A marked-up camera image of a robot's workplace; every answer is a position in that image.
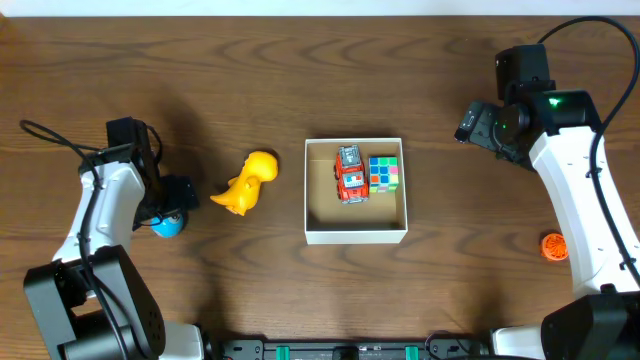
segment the wood grain surface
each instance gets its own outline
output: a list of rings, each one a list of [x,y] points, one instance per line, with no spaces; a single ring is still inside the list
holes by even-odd
[[[494,55],[565,19],[7,19],[0,31],[0,358],[47,353],[22,291],[50,261],[80,198],[80,160],[18,128],[35,120],[106,144],[134,116],[165,143],[163,172],[193,177],[202,207],[178,237],[134,234],[131,257],[166,319],[220,338],[424,338],[539,322],[572,300],[568,263],[538,253],[557,229],[539,177],[460,145],[474,99],[496,101]],[[623,18],[636,34],[640,20]],[[548,41],[559,88],[590,91],[601,116],[631,75],[606,25]],[[640,227],[640,100],[608,130],[612,172]],[[307,246],[304,139],[399,136],[409,232],[399,245]],[[246,217],[208,200],[255,149],[280,175]]]

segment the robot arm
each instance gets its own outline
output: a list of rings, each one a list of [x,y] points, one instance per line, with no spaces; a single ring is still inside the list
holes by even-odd
[[[622,256],[600,210],[589,175],[589,150],[594,133],[588,126],[543,133],[529,152],[544,182],[569,249],[573,292],[577,299],[600,294],[605,284],[620,292],[637,291],[633,277],[621,266]],[[598,149],[599,176],[607,204],[632,258],[640,258],[638,239],[624,210],[605,157]]]
[[[96,202],[96,210],[91,217],[89,254],[103,246],[122,245],[129,252],[133,219],[140,201],[144,197],[145,186],[136,167],[130,162],[111,162],[96,167],[102,179],[102,190]],[[82,197],[73,225],[62,247],[53,261],[63,263],[80,258],[78,237],[84,214],[93,194],[93,175],[90,171],[82,174]]]
[[[596,195],[590,156],[602,124],[591,97],[582,90],[556,90],[542,44],[499,53],[496,74],[504,106],[472,103],[455,137],[540,175],[567,243],[577,300],[541,325],[494,331],[493,352],[536,359],[640,356],[633,325],[640,319],[640,291],[621,255],[626,249],[637,259],[640,245],[602,141],[595,176],[624,248],[614,240]]]
[[[184,214],[198,206],[187,177],[160,177],[146,125],[124,118],[107,123],[109,148],[88,156],[100,177],[93,211],[93,172],[80,167],[82,197],[71,230],[53,262],[30,269],[24,290],[52,359],[117,359],[121,349],[104,311],[76,316],[95,296],[80,259],[77,234],[91,214],[88,259],[95,282],[122,334],[129,359],[200,360],[200,330],[162,319],[158,304],[127,252],[142,221]]]

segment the toy fire truck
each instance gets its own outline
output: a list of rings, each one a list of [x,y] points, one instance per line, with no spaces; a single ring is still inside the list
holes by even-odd
[[[369,186],[358,145],[340,147],[333,172],[338,181],[338,198],[343,204],[369,200]]]

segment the yellow toy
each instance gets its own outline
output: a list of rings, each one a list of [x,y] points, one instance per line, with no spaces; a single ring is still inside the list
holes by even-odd
[[[238,177],[229,180],[229,190],[211,196],[211,200],[223,205],[234,214],[244,216],[258,202],[260,184],[278,176],[278,161],[266,152],[254,151],[244,162]]]

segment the open box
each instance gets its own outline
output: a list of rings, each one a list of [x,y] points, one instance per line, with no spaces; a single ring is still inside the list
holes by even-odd
[[[369,157],[398,158],[395,193],[372,193],[369,201],[342,204],[333,166],[340,146],[357,144],[365,172]],[[404,162],[400,138],[308,139],[305,142],[304,228],[308,244],[397,244],[407,233]]]

